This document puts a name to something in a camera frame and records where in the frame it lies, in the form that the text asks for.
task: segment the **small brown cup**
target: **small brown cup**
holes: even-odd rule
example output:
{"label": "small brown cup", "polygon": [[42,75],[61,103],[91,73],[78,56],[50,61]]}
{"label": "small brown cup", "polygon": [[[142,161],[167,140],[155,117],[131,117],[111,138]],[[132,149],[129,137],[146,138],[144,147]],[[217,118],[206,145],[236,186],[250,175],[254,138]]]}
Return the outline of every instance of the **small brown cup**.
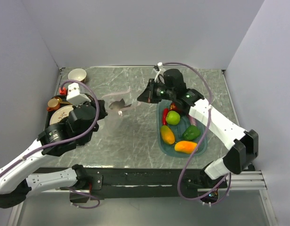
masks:
{"label": "small brown cup", "polygon": [[56,111],[60,108],[60,103],[57,99],[53,98],[48,101],[47,111]]}

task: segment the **marble surface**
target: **marble surface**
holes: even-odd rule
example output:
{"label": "marble surface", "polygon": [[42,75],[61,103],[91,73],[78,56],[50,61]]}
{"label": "marble surface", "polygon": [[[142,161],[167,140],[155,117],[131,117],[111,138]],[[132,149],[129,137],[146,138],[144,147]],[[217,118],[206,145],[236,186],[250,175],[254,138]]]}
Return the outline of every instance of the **marble surface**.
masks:
{"label": "marble surface", "polygon": [[[191,70],[177,67],[184,75],[187,87],[194,88],[207,97],[203,82]],[[73,68],[61,70],[61,81],[67,79]],[[152,67],[91,67],[87,71],[86,84],[97,98],[114,92],[130,90],[130,98],[136,98],[147,86],[148,79],[154,78]],[[212,105],[223,115],[236,123],[224,77],[220,70],[199,70],[208,82],[212,93]],[[82,164],[85,167],[115,168],[163,168],[181,169],[186,158],[165,155],[157,141],[155,104],[142,103],[140,106],[123,111],[123,115],[112,121],[98,122],[100,129],[93,133],[92,140],[47,163],[44,167],[70,167]],[[226,154],[221,141],[208,133],[208,148],[204,154],[194,157],[188,168],[201,169],[209,162]]]}

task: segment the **yellow mango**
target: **yellow mango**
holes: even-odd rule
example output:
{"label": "yellow mango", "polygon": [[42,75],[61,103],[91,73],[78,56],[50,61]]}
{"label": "yellow mango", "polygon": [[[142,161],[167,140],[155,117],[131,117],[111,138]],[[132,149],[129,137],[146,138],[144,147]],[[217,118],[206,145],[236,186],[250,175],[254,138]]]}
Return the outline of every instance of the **yellow mango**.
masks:
{"label": "yellow mango", "polygon": [[177,142],[177,144],[174,146],[174,150],[176,150],[177,152],[191,154],[196,146],[197,143],[195,142],[182,140],[180,142]]}
{"label": "yellow mango", "polygon": [[175,136],[172,132],[172,130],[168,127],[168,126],[162,126],[160,129],[160,133],[161,133],[161,137],[162,140],[168,144],[168,145],[172,145],[175,142]]}

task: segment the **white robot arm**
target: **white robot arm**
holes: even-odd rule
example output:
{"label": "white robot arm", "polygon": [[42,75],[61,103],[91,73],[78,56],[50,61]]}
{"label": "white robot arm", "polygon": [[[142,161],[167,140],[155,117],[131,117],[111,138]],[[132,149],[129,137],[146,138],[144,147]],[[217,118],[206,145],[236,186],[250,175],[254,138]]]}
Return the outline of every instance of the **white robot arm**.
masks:
{"label": "white robot arm", "polygon": [[[77,83],[68,86],[67,101],[74,109],[69,116],[59,123],[48,126],[38,138],[18,157],[0,169],[0,207],[9,208],[21,203],[26,197],[57,187],[74,187],[81,189],[89,182],[82,165],[48,174],[32,174],[46,162],[58,158],[65,152],[73,150],[77,145],[84,145],[91,140],[92,133],[98,130],[95,120],[96,103],[91,96],[80,93]],[[107,113],[104,101],[99,100],[99,117]],[[92,124],[94,128],[84,136],[75,139],[86,132]],[[52,147],[43,148],[52,143]]]}
{"label": "white robot arm", "polygon": [[[188,89],[183,75],[178,69],[163,68],[158,63],[154,69],[155,79],[150,79],[145,91],[138,101],[156,104],[163,99],[171,100],[184,113],[197,119],[205,126],[208,124],[211,110],[210,131],[226,146],[229,152],[209,163],[202,171],[205,177],[215,180],[228,173],[240,174],[258,156],[258,134],[254,130],[246,131],[227,119],[223,114],[209,105],[207,99],[194,89]],[[163,73],[164,82],[158,82]]]}

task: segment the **blue tray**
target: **blue tray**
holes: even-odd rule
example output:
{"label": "blue tray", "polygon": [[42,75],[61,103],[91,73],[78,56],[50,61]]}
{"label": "blue tray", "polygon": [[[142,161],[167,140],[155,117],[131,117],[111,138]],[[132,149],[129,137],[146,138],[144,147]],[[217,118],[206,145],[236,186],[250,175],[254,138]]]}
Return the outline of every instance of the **blue tray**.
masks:
{"label": "blue tray", "polygon": [[[157,112],[157,114],[156,114],[157,120],[156,121],[157,121],[159,147],[165,154],[170,155],[172,157],[187,158],[187,157],[190,156],[189,154],[185,154],[185,153],[181,153],[181,152],[175,151],[174,150],[175,144],[168,145],[161,138],[160,128],[163,125],[162,124],[163,111],[164,111],[165,108],[169,108],[170,104],[171,104],[171,101],[162,100],[157,105],[157,111],[156,111]],[[189,121],[189,119],[188,119],[188,117],[186,115],[181,116],[181,120],[179,121],[178,125],[176,125],[176,126],[168,125],[169,128],[174,133],[175,143],[183,140],[181,138],[181,136],[183,135],[185,130],[190,125],[191,125],[190,121]],[[194,139],[193,142],[198,143],[198,141],[200,140],[200,138],[201,138],[204,130],[206,129],[206,127],[201,122],[199,122],[197,120],[196,120],[196,126],[201,131],[201,135],[198,138]],[[194,154],[193,157],[203,154],[206,151],[207,146],[208,146],[208,141],[207,141],[207,137],[205,137],[203,142],[201,143],[200,147],[198,148],[197,152]]]}

